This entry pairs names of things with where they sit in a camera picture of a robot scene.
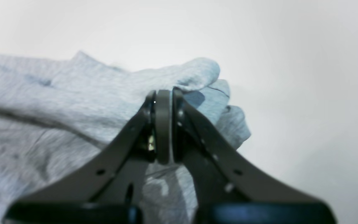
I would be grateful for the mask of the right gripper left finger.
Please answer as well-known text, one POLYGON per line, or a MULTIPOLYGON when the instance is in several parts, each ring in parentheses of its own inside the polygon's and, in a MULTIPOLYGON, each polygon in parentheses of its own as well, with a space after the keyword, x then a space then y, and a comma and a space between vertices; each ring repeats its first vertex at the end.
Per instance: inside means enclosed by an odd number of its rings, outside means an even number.
POLYGON ((5 224, 142 224, 138 207, 145 172, 156 158, 156 91, 151 91, 115 139, 84 166, 54 184, 20 197, 5 224))

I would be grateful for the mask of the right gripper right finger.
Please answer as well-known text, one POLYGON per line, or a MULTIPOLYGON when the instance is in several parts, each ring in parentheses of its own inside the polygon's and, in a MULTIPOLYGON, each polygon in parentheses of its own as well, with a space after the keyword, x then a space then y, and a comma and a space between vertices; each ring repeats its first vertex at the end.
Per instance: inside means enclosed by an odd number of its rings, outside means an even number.
POLYGON ((193 224, 335 224, 322 200, 241 156, 178 88, 155 97, 157 161, 183 164, 195 188, 193 224))

